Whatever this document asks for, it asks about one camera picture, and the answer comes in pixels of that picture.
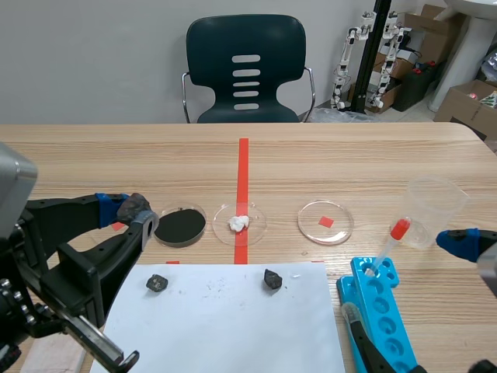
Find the black powder in petri dish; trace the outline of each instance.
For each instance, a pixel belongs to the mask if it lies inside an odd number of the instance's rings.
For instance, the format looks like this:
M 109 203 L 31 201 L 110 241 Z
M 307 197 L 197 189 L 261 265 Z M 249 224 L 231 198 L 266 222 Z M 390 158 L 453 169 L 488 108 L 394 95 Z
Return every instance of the black powder in petri dish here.
M 159 219 L 155 236 L 167 246 L 186 247 L 200 239 L 200 236 L 195 238 L 204 228 L 205 217 L 199 211 L 179 209 Z

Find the white wall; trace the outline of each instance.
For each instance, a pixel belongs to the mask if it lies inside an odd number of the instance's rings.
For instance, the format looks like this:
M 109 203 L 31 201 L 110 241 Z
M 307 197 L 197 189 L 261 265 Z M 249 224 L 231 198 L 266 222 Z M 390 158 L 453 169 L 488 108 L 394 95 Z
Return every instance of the white wall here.
M 414 11 L 421 0 L 393 0 Z M 317 103 L 331 96 L 346 30 L 374 0 L 15 0 L 0 5 L 0 124 L 182 123 L 185 35 L 195 19 L 240 13 L 297 17 L 308 38 Z M 353 55 L 355 79 L 362 46 Z M 189 84 L 196 117 L 214 94 Z M 282 86 L 298 113 L 308 79 Z

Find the red square piece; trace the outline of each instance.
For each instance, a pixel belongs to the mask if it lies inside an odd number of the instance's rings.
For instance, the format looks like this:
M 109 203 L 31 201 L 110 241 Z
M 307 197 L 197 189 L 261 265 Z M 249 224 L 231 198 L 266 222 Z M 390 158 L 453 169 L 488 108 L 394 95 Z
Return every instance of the red square piece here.
M 112 224 L 112 228 L 116 232 L 119 231 L 123 226 L 125 226 L 125 224 L 119 222 Z
M 326 228 L 331 228 L 333 225 L 334 220 L 330 219 L 326 216 L 322 216 L 321 219 L 319 220 L 319 225 L 322 225 L 323 227 Z

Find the red dropper bulb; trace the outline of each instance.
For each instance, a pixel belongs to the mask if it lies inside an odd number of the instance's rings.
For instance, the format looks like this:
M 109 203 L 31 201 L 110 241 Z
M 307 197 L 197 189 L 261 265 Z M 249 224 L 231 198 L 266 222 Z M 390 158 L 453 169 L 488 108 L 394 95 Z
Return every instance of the red dropper bulb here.
M 399 219 L 397 221 L 397 224 L 395 224 L 395 227 L 390 232 L 391 237 L 396 241 L 400 241 L 402 237 L 404 237 L 405 233 L 408 231 L 410 226 L 411 226 L 411 219 L 409 218 Z

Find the wooden table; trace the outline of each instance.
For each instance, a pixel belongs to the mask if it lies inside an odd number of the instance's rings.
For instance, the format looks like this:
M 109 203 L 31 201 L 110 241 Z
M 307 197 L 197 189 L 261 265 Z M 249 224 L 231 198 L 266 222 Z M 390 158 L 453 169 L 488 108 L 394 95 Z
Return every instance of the wooden table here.
M 248 249 L 249 262 L 326 262 L 349 372 L 353 360 L 335 282 L 350 273 L 354 256 L 379 252 L 409 180 L 436 174 L 469 194 L 451 228 L 497 229 L 497 158 L 459 124 L 0 126 L 0 140 L 38 165 L 33 199 L 139 192 L 159 212 L 178 200 L 199 204 L 209 222 L 220 205 L 235 202 L 241 137 L 250 138 L 249 199 L 268 219 L 265 236 Z M 356 225 L 344 244 L 320 246 L 298 230 L 297 212 L 318 197 L 352 212 Z M 87 249 L 94 238 L 73 243 Z M 140 263 L 233 263 L 233 252 L 209 223 L 189 248 L 152 239 Z M 437 247 L 401 246 L 392 257 L 401 279 L 394 293 L 418 362 L 429 373 L 466 372 L 482 358 L 497 363 L 497 299 L 476 266 Z M 87 358 L 82 371 L 90 364 Z

